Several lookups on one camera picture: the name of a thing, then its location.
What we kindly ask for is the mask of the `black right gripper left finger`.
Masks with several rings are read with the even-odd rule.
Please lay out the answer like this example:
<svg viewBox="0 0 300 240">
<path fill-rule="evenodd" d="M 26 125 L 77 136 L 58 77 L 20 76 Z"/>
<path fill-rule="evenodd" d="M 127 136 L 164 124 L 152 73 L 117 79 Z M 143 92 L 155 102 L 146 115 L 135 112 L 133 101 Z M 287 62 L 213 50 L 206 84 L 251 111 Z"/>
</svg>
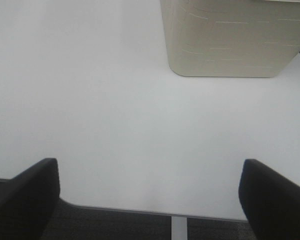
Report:
<svg viewBox="0 0 300 240">
<path fill-rule="evenodd" d="M 41 238 L 60 199 L 58 162 L 45 158 L 0 184 L 0 240 Z"/>
</svg>

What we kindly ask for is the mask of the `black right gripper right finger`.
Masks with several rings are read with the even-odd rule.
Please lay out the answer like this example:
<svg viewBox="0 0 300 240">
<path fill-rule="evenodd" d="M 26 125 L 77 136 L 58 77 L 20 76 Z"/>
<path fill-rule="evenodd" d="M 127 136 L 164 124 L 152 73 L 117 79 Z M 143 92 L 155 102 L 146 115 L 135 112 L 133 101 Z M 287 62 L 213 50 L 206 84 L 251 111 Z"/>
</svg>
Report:
<svg viewBox="0 0 300 240">
<path fill-rule="evenodd" d="M 258 240 L 300 240 L 300 186 L 256 159 L 246 159 L 238 197 Z"/>
</svg>

